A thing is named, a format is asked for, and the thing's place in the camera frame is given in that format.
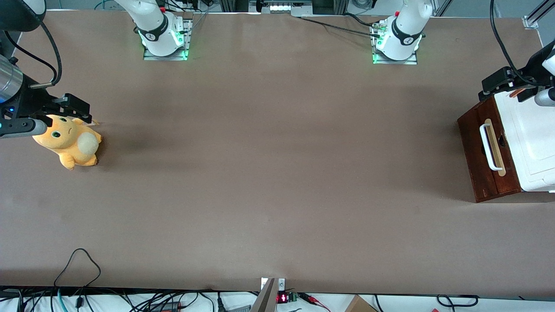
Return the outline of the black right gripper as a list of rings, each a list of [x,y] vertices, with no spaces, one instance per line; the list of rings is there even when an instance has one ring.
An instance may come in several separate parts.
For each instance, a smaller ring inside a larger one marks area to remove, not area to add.
[[[28,76],[9,77],[9,118],[35,118],[45,115],[53,124],[93,124],[93,118],[83,118],[77,114],[90,114],[90,104],[79,97],[66,93],[62,108],[44,88],[31,89],[36,81]]]

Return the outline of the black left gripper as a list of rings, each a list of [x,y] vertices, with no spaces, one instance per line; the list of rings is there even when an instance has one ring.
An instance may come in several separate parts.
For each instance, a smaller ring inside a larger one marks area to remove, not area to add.
[[[478,100],[485,101],[498,93],[516,88],[543,87],[541,81],[542,65],[526,65],[520,69],[503,67],[482,80],[482,91]]]

